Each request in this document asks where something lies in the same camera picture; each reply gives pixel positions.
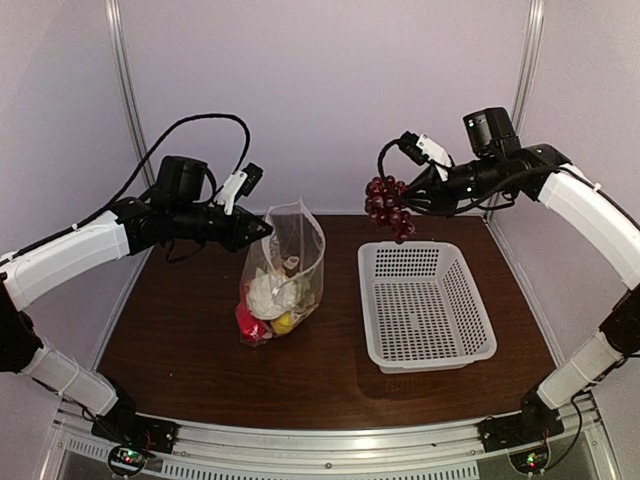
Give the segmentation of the white perforated plastic basket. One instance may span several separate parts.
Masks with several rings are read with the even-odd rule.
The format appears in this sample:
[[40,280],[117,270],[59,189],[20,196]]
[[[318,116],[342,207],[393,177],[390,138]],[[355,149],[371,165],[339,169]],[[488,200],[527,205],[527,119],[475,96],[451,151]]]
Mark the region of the white perforated plastic basket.
[[457,246],[366,243],[357,265],[367,353],[382,373],[455,370],[495,355],[491,321]]

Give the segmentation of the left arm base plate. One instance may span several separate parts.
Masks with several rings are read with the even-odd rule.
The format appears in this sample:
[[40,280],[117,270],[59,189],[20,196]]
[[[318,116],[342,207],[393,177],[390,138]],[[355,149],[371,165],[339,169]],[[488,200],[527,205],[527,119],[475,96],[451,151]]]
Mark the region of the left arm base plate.
[[114,421],[99,418],[91,427],[91,434],[138,450],[171,454],[177,438],[178,424],[136,415],[131,421],[117,425]]

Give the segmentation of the dark red toy grapes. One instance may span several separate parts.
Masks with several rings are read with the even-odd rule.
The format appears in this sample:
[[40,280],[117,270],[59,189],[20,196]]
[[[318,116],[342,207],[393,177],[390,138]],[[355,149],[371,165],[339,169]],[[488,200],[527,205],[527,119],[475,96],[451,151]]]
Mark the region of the dark red toy grapes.
[[408,208],[398,198],[405,192],[406,183],[393,176],[372,178],[365,187],[364,210],[372,223],[389,227],[397,244],[406,242],[416,231]]

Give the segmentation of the clear zip top bag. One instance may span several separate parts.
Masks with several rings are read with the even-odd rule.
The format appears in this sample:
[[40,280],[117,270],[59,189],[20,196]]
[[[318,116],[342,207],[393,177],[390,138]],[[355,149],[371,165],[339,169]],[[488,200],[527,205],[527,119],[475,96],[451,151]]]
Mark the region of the clear zip top bag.
[[326,237],[302,200],[270,207],[272,232],[253,243],[235,310],[240,341],[259,346],[290,334],[320,305]]

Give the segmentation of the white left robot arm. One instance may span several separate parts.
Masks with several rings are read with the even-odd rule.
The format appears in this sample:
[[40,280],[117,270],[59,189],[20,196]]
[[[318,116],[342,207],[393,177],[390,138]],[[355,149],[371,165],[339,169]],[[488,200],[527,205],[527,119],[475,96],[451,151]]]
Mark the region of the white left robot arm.
[[204,182],[214,182],[207,163],[167,156],[156,180],[140,197],[107,205],[93,220],[70,227],[1,258],[1,369],[26,375],[77,403],[105,433],[123,444],[144,433],[130,396],[113,380],[80,366],[39,337],[26,310],[38,298],[98,266],[178,240],[199,249],[217,243],[237,252],[269,236],[264,220],[238,205],[262,179],[250,163],[234,171],[213,197],[201,200]]

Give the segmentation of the yellow toy fruit front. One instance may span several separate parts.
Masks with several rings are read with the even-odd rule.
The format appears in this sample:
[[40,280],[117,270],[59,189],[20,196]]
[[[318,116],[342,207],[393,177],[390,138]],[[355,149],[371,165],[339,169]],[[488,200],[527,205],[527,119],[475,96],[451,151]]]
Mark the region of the yellow toy fruit front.
[[271,328],[278,336],[287,335],[296,326],[295,315],[288,311],[271,321]]

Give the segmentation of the white toy cauliflower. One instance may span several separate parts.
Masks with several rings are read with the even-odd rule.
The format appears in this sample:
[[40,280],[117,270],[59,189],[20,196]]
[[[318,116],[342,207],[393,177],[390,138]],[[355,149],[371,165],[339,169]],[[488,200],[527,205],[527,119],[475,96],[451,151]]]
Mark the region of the white toy cauliflower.
[[261,320],[274,320],[288,311],[305,311],[314,302],[315,294],[305,276],[289,278],[283,270],[257,268],[248,283],[246,304],[252,315]]

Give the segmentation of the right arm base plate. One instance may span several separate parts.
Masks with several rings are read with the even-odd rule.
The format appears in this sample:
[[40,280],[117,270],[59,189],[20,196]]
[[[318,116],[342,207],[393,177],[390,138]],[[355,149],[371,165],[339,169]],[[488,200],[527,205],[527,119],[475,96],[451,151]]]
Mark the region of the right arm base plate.
[[565,431],[563,422],[558,419],[552,419],[543,426],[526,426],[521,413],[487,417],[476,427],[486,453],[543,443],[548,438]]

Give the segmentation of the red toy bell pepper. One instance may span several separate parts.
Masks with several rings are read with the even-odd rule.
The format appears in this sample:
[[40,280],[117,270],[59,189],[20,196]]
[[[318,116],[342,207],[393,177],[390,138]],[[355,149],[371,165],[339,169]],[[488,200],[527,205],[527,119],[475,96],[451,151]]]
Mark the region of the red toy bell pepper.
[[236,307],[236,321],[242,342],[257,345],[267,340],[269,331],[266,324],[252,315],[245,302]]

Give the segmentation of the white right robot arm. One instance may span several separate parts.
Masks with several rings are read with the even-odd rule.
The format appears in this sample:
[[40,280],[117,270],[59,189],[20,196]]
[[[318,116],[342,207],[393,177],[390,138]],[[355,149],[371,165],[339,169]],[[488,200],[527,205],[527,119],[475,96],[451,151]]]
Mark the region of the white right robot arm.
[[608,261],[627,292],[579,347],[521,401],[512,430],[530,442],[551,429],[574,395],[639,352],[639,225],[554,147],[521,145],[507,111],[487,108],[463,119],[474,160],[456,165],[425,135],[405,132],[399,149],[426,169],[401,195],[416,213],[453,217],[495,194],[539,202],[577,230]]

